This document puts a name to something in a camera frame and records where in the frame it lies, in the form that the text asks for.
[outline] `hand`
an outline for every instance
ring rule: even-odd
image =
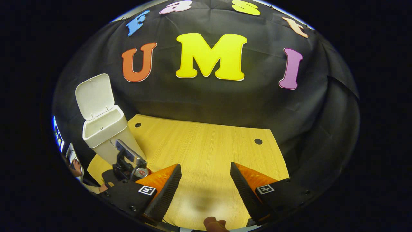
[[[207,232],[229,232],[229,230],[225,228],[225,220],[216,221],[215,217],[208,217],[203,221],[203,224]]]
[[[79,161],[73,160],[73,165],[75,167],[75,171],[72,171],[72,173],[77,177],[82,175],[82,168],[80,166]]]
[[[104,192],[104,191],[106,191],[107,190],[107,187],[106,187],[106,185],[103,183],[100,187],[99,187],[99,191],[100,192]]]

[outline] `black backdrop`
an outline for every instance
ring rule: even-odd
[[[53,114],[63,138],[73,142],[87,168],[95,155],[82,139],[84,118],[75,100],[76,87],[101,73],[110,76],[115,103],[127,120],[136,113],[183,121],[270,129],[291,178],[313,192],[322,192],[340,174],[358,136],[359,94],[344,60],[317,30],[304,38],[290,29],[287,15],[256,2],[253,16],[236,12],[229,0],[197,0],[190,10],[158,14],[168,5],[149,9],[144,26],[128,37],[125,20],[104,25],[87,40],[59,76]],[[177,78],[181,45],[176,38],[199,33],[213,47],[223,34],[247,38],[242,48],[243,81]],[[147,79],[130,83],[122,73],[122,53],[157,42]],[[296,90],[279,87],[286,66],[283,48],[299,51]],[[143,56],[133,58],[141,69]]]
[[[31,146],[26,152],[16,154],[14,150],[14,156],[23,153],[27,161],[17,159],[14,163],[18,169],[6,169],[6,180],[11,180],[5,184],[9,190],[6,194],[11,197],[5,208],[12,219],[7,224],[10,230],[133,228],[131,221],[104,210],[86,191],[79,193],[82,197],[69,194],[78,184],[57,156],[52,135],[42,128],[49,128],[56,77],[74,51],[103,25],[136,4],[15,2],[4,7],[13,13],[6,22],[10,29],[6,57],[15,64],[11,66],[15,77],[4,79],[5,93],[17,100],[6,101],[15,112],[11,117],[17,119],[17,124],[6,127],[5,133],[9,138],[19,136],[20,146],[12,148],[24,148],[20,142],[24,136]],[[337,48],[352,68],[359,92],[365,96],[360,100],[365,120],[347,168],[320,199],[278,224],[278,230],[405,229],[410,213],[406,204],[409,174],[404,166],[407,154],[403,139],[407,138],[406,87],[410,81],[405,69],[406,27],[399,22],[406,22],[410,5],[396,1],[365,5],[354,1],[276,4],[305,20]],[[28,111],[40,116],[40,127],[37,120],[27,118]],[[10,146],[6,151],[11,154]],[[19,178],[19,173],[29,175]]]

